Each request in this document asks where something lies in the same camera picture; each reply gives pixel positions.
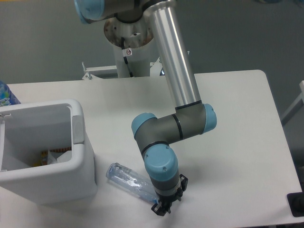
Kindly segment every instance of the trash can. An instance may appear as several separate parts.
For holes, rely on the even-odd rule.
[[[41,152],[71,148],[68,161],[34,167]],[[76,100],[0,108],[0,186],[37,204],[92,196],[94,152]]]

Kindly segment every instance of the gray joint housing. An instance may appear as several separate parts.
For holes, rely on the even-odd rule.
[[[155,144],[171,144],[202,134],[206,111],[202,102],[176,109],[176,113],[159,119],[145,121],[137,130],[135,140],[144,158],[148,148]]]

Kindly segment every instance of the table surface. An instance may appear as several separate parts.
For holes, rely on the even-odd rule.
[[[288,206],[286,195],[301,188],[266,75],[258,70],[208,73],[196,80],[218,125],[171,145],[189,184],[165,217],[105,177],[113,162],[147,176],[131,122],[143,112],[174,113],[164,77],[10,85],[23,103],[61,98],[81,103],[96,153],[98,192],[38,206],[0,188],[0,227],[235,228],[304,221],[294,218]]]

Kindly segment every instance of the light blue joint cap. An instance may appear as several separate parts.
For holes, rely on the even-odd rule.
[[[144,156],[144,166],[149,176],[156,181],[168,181],[179,169],[174,151],[166,144],[150,147]]]
[[[139,114],[137,117],[134,118],[134,120],[132,121],[132,131],[133,131],[133,135],[135,137],[135,134],[138,130],[138,128],[147,120],[151,119],[151,118],[156,118],[156,116],[152,113],[142,113]]]
[[[217,126],[218,121],[212,106],[209,104],[204,104],[204,106],[206,110],[206,123],[203,133],[206,133],[213,130]]]
[[[76,11],[83,23],[86,19],[98,20],[105,9],[105,0],[74,0]]]

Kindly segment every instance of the gray floor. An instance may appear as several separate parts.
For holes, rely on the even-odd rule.
[[[293,0],[180,0],[177,14],[195,73],[261,69],[279,114],[300,93],[304,9]],[[151,56],[155,60],[157,52]],[[81,24],[73,0],[0,2],[1,80],[79,80],[82,61],[87,67],[108,66],[114,65],[114,56],[103,22]],[[300,158],[303,120],[302,109],[285,127],[292,152]]]

